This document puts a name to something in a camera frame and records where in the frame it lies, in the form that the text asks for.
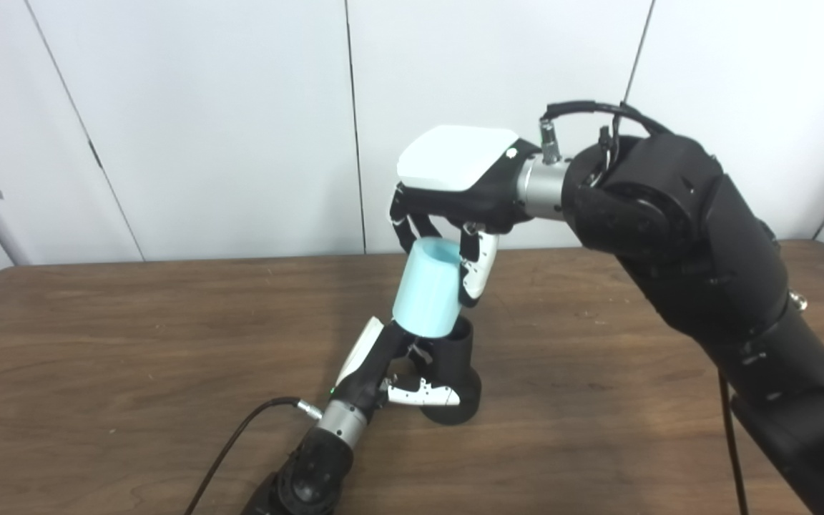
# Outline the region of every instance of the black cable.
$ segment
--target black cable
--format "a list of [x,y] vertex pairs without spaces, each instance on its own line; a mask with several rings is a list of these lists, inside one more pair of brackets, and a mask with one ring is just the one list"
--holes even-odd
[[644,126],[650,134],[672,134],[668,128],[660,124],[653,118],[646,117],[640,111],[631,107],[631,105],[612,105],[600,104],[592,100],[577,100],[571,102],[559,102],[558,104],[549,104],[546,106],[546,114],[543,114],[540,120],[553,120],[558,117],[563,117],[565,114],[575,113],[609,113],[618,114],[620,117],[634,120]]
[[727,436],[727,450],[730,452],[730,466],[733,468],[733,483],[736,483],[736,502],[740,505],[740,515],[749,515],[746,502],[746,486],[742,482],[740,455],[736,449],[736,430],[733,429],[733,417],[730,413],[730,385],[723,374],[718,374],[720,382],[720,410],[723,411],[723,433]]
[[280,406],[282,404],[290,404],[297,407],[298,402],[300,402],[300,398],[297,397],[273,398],[271,401],[266,401],[260,404],[259,407],[252,411],[252,413],[247,415],[237,429],[235,429],[235,432],[231,435],[231,438],[228,439],[228,443],[226,443],[225,447],[222,448],[222,452],[218,454],[218,457],[215,459],[215,463],[212,463],[212,466],[209,467],[209,471],[205,474],[205,477],[203,477],[202,483],[199,485],[199,488],[196,489],[196,495],[192,496],[192,501],[190,501],[190,505],[187,506],[186,511],[183,512],[183,515],[192,515],[192,512],[195,511],[196,505],[199,504],[199,499],[202,498],[202,495],[205,492],[205,489],[208,488],[209,483],[212,482],[212,477],[215,475],[218,467],[222,465],[222,461],[225,460],[225,456],[228,451],[235,445],[237,438],[241,436],[241,433],[243,433],[243,430],[246,429],[246,426],[250,425],[253,418],[256,418],[256,415],[261,414],[266,408]]

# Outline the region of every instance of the robotic hand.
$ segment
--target robotic hand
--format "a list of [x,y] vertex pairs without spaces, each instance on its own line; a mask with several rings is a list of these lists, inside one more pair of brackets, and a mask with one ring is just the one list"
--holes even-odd
[[[552,120],[614,115],[612,133],[572,160]],[[622,137],[622,118],[649,137]],[[472,241],[532,218],[566,222],[581,244],[615,255],[672,328],[694,339],[735,389],[732,410],[791,488],[824,515],[824,345],[800,316],[774,235],[696,141],[625,104],[550,104],[541,147],[511,131],[437,127],[400,157],[391,218],[403,248],[437,235],[429,215],[462,228],[461,302],[484,286]]]
[[[612,133],[602,128],[597,144],[563,160],[552,121],[594,112],[614,115]],[[622,118],[649,137],[620,136]],[[550,104],[539,127],[540,147],[508,130],[437,127],[403,152],[390,218],[410,255],[393,320],[364,328],[320,420],[243,515],[333,512],[354,444],[386,402],[421,406],[439,423],[475,414],[472,326],[458,312],[483,292],[499,235],[533,218],[566,222],[585,247],[615,255],[664,321],[712,359],[742,426],[824,515],[824,345],[800,316],[805,300],[789,290],[767,226],[700,144],[627,105]],[[437,238],[431,216],[460,229],[458,247]],[[416,289],[422,277],[428,286]],[[436,290],[454,298],[416,297]],[[395,358],[411,359],[418,376],[387,377]]]

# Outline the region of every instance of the light blue cup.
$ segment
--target light blue cup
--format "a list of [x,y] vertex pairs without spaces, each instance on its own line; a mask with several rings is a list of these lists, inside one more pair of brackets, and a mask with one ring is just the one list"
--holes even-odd
[[413,335],[451,333],[460,315],[460,245],[437,237],[415,241],[406,261],[393,319]]

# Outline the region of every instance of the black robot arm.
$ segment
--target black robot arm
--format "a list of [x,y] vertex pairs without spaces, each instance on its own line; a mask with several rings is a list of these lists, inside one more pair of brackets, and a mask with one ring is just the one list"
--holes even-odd
[[615,254],[664,321],[701,345],[735,389],[742,426],[824,515],[824,345],[799,313],[772,235],[698,143],[655,134],[627,146],[593,186],[599,163],[572,162],[569,224],[585,247]]

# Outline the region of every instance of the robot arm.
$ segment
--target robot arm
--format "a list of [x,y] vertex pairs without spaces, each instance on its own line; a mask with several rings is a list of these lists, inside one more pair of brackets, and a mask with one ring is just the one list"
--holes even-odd
[[[605,127],[565,163],[552,120],[583,112],[613,114],[614,134]],[[650,136],[620,137],[622,118]],[[800,316],[773,236],[720,163],[626,105],[550,104],[540,133],[541,147],[466,127],[416,140],[400,159],[391,209],[403,247],[414,241],[409,221],[434,235],[428,215],[464,238],[467,227],[498,235],[534,217],[566,222],[585,247],[615,255],[664,321],[699,343],[735,389],[743,427],[824,515],[824,345]]]

